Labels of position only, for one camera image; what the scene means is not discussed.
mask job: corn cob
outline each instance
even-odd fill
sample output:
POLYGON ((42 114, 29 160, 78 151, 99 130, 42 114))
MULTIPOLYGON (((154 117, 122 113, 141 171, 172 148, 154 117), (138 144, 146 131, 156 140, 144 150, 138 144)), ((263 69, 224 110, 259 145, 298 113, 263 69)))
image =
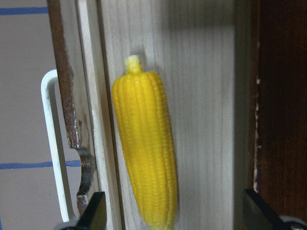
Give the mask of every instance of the corn cob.
POLYGON ((172 230, 177 175, 165 90, 156 72, 142 71, 138 56, 128 57, 126 68, 112 97, 133 193, 152 230, 172 230))

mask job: wooden panel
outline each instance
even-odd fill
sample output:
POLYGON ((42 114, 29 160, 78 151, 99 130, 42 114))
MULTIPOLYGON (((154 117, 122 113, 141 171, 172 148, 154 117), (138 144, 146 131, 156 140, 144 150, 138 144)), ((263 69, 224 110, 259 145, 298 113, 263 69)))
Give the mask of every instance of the wooden panel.
POLYGON ((260 4, 257 189, 280 215, 307 221, 307 2, 260 4))
POLYGON ((78 0, 77 13, 82 41, 87 96, 93 129, 93 141, 100 190, 107 199, 106 230, 120 230, 121 213, 118 200, 117 174, 112 143, 109 105, 104 75, 100 25, 95 0, 78 0))
MULTIPOLYGON (((110 87, 125 73, 124 60, 131 54, 164 81, 179 181, 175 229, 233 229, 234 213, 240 213, 234 207, 234 1, 101 0, 101 7, 110 87)), ((246 48, 241 41, 238 50, 246 48)), ((241 65, 237 87, 243 94, 237 101, 244 104, 248 87, 241 65)), ((247 113, 241 114, 248 107, 237 108, 236 116, 243 116, 238 121, 248 123, 247 113)), ((246 134, 246 127, 237 127, 238 135, 246 134)), ((132 194, 116 122, 114 129, 126 229, 149 230, 132 194)), ((242 188, 245 175, 239 171, 247 148, 244 138, 239 140, 236 183, 242 188)))

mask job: white handle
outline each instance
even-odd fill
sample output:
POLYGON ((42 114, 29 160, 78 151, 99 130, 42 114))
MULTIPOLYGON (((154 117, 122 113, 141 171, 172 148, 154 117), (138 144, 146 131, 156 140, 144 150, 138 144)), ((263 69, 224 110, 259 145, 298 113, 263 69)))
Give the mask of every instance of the white handle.
POLYGON ((59 198, 59 207, 63 221, 67 222, 76 219, 76 216, 71 204, 71 194, 69 190, 61 130, 59 126, 59 116, 55 97, 55 84, 57 82, 58 73, 56 69, 46 73, 41 82, 41 93, 53 171, 59 198))

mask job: blue tape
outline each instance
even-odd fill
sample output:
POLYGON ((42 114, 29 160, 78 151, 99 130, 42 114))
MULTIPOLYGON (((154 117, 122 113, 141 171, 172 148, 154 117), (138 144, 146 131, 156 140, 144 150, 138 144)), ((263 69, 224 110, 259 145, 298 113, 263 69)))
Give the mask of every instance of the blue tape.
POLYGON ((0 8, 0 15, 43 14, 48 13, 48 7, 0 8))
MULTIPOLYGON (((66 166, 69 167, 81 167, 80 161, 66 161, 66 166)), ((4 163, 0 164, 0 169, 28 169, 28 168, 44 168, 52 167, 52 162, 42 162, 42 163, 4 163)))

